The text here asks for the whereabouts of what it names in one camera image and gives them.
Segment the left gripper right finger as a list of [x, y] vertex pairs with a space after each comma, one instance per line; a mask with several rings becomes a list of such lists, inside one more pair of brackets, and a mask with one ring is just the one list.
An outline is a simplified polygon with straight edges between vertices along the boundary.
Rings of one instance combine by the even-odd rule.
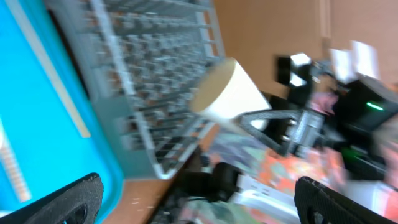
[[294, 203], [301, 223], [394, 224], [310, 177], [295, 184]]

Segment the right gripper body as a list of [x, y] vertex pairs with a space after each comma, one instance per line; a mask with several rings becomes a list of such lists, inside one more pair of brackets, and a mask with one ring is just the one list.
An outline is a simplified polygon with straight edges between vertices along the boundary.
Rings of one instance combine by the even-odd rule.
[[320, 136], [324, 120], [324, 115], [317, 111], [303, 111], [293, 135], [294, 149], [292, 154], [294, 156], [307, 157], [307, 152], [315, 145]]

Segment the wooden chopstick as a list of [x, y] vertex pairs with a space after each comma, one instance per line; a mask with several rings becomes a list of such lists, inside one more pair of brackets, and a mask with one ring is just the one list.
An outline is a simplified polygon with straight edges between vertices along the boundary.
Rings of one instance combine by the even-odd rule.
[[5, 0], [7, 7], [11, 14], [15, 18], [18, 26], [20, 27], [25, 39], [29, 43], [33, 53], [40, 62], [47, 78], [51, 82], [54, 90], [57, 92], [60, 101], [65, 107], [69, 117], [73, 121], [73, 124], [77, 128], [80, 136], [83, 138], [90, 138], [91, 133], [87, 128], [83, 118], [78, 111], [78, 108], [74, 104], [66, 86], [64, 85], [59, 73], [57, 72], [52, 60], [47, 53], [43, 42], [41, 41], [38, 33], [35, 31], [34, 26], [30, 22], [27, 14], [23, 10], [19, 1]]
[[7, 138], [4, 126], [1, 123], [1, 164], [5, 170], [10, 185], [20, 202], [32, 199], [32, 194], [22, 174], [19, 163]]

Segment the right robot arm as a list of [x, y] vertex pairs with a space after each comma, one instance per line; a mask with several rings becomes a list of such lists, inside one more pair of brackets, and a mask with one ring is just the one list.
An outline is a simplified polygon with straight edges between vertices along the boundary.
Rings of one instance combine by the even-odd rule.
[[272, 99], [274, 108], [239, 115], [239, 126], [278, 155], [304, 158], [309, 150], [329, 147], [342, 155], [356, 180], [384, 180], [387, 164], [374, 132], [397, 114], [397, 94], [379, 80], [363, 77], [348, 84], [322, 113], [311, 106]]

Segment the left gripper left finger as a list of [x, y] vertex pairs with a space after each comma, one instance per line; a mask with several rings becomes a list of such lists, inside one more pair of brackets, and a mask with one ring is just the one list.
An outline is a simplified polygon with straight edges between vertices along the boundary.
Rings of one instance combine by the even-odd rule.
[[90, 173], [1, 218], [1, 224], [93, 224], [101, 208], [104, 186]]

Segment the white cup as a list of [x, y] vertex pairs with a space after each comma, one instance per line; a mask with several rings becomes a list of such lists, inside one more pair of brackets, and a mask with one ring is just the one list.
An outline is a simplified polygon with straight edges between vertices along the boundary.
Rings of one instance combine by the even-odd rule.
[[190, 101], [192, 112], [242, 135], [247, 132], [239, 127], [239, 115], [269, 109], [269, 102], [234, 58], [212, 66]]

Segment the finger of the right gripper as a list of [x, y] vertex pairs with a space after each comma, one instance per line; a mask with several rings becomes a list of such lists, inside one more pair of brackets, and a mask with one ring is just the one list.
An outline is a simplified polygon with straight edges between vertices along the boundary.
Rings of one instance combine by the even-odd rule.
[[239, 127], [278, 155], [292, 154], [300, 110], [260, 110], [238, 116]]

